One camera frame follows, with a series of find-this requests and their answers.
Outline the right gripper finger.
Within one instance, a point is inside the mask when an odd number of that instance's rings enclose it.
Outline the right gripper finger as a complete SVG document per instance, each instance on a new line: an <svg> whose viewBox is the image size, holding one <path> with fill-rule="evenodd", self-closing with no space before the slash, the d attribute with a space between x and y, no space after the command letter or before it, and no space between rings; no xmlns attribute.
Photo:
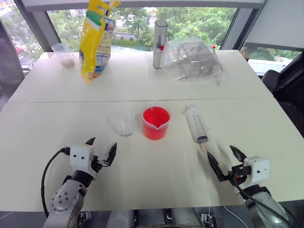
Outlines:
<svg viewBox="0 0 304 228"><path fill-rule="evenodd" d="M215 157L209 151L207 151L207 157L208 157L208 161L209 161L209 164L210 164L212 170L214 171L215 175L217 176L217 179L220 182L227 181L228 180L227 176L225 176L223 174L222 170L219 167L219 163L217 162Z"/></svg>
<svg viewBox="0 0 304 228"><path fill-rule="evenodd" d="M240 149L238 149L237 147L230 145L229 146L233 152L233 155L236 157L236 159L241 162L244 163L245 158L247 157Z"/></svg>

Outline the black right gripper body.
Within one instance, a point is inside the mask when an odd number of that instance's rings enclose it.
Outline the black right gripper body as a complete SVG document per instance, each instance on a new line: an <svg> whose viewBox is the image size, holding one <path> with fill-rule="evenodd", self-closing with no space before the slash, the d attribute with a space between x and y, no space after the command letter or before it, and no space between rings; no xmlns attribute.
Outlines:
<svg viewBox="0 0 304 228"><path fill-rule="evenodd" d="M240 185L244 183L247 179L247 176L251 174L250 166L237 165L233 166L230 171L228 171L227 180L230 181L232 185L235 182Z"/></svg>

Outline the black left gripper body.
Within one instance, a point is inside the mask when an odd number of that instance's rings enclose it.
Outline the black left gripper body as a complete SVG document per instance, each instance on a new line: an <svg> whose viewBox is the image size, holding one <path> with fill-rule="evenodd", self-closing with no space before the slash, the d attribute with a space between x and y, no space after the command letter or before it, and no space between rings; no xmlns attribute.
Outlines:
<svg viewBox="0 0 304 228"><path fill-rule="evenodd" d="M99 171L104 166L104 161L98 159L98 156L94 155L93 160L91 161L91 168L93 170L93 177L97 177Z"/></svg>

